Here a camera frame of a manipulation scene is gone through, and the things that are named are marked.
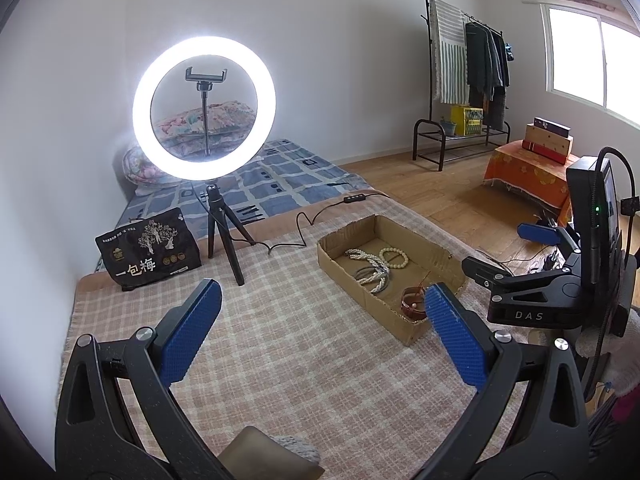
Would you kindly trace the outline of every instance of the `baseboard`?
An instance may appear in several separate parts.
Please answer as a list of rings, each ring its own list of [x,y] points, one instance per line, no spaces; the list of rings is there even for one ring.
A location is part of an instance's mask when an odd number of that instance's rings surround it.
[[[347,158],[339,158],[337,160],[332,160],[336,166],[341,166],[343,164],[351,164],[352,162],[360,162],[361,160],[369,160],[370,158],[379,158],[380,156],[387,155],[397,155],[398,153],[407,153],[413,149],[412,146],[407,146],[406,148],[396,148],[394,150],[385,150],[384,152],[373,152],[373,153],[364,153],[363,155],[357,156],[348,156]]]

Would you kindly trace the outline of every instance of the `metal screw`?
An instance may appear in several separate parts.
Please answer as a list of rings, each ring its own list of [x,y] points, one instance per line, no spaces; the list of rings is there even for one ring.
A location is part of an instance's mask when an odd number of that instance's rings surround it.
[[[567,350],[569,348],[569,343],[567,341],[565,341],[564,339],[562,339],[561,337],[556,339],[556,341],[554,343],[556,345],[556,348],[558,348],[560,350]]]
[[[136,339],[138,341],[146,341],[153,335],[154,331],[151,330],[148,326],[141,328],[136,332]]]
[[[82,334],[76,343],[78,343],[78,346],[87,346],[91,342],[91,339],[90,334]]]
[[[501,343],[508,343],[509,341],[511,341],[511,334],[504,329],[496,330],[494,332],[494,337]]]

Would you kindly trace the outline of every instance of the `potted plant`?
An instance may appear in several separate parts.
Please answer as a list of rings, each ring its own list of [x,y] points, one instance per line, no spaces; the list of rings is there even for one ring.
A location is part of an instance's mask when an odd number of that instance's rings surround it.
[[[444,116],[442,116],[440,118],[440,126],[442,126],[442,129],[444,130],[444,134],[447,137],[452,137],[456,134],[456,126],[458,126],[457,123],[452,123],[451,121],[447,121]]]

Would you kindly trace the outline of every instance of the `stacked boxes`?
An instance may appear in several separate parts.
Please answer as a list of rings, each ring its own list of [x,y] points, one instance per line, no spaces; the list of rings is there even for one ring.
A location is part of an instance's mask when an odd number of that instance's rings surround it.
[[[562,124],[536,118],[533,124],[527,125],[522,147],[559,164],[565,164],[574,144],[574,138],[569,135],[569,130],[570,128]]]

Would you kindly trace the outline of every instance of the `orange tablecloth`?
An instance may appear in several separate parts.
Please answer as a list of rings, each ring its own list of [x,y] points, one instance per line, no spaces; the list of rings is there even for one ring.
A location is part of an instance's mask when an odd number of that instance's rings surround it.
[[[576,160],[577,156],[569,155],[563,166],[546,156],[524,150],[522,141],[515,140],[495,149],[484,172],[484,181],[497,179],[542,200],[560,211],[558,224],[565,226],[573,215],[566,168]]]

